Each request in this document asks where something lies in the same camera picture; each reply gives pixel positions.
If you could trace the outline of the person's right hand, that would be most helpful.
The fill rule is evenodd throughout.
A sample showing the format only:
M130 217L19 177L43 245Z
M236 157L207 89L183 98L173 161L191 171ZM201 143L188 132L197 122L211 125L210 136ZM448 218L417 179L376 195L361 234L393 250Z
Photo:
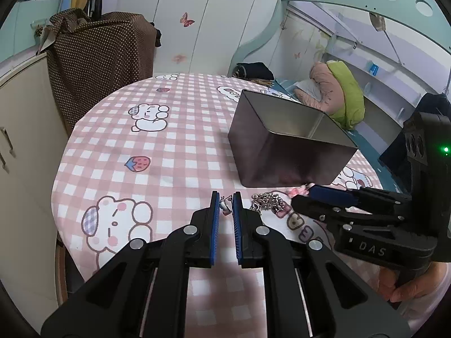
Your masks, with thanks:
M435 291L446 272L446 263L434 262L430 264L423 275L403 284L401 287L396 287L397 275L395 271L381 267L378 277L378 293L385 301L392 303L423 297Z

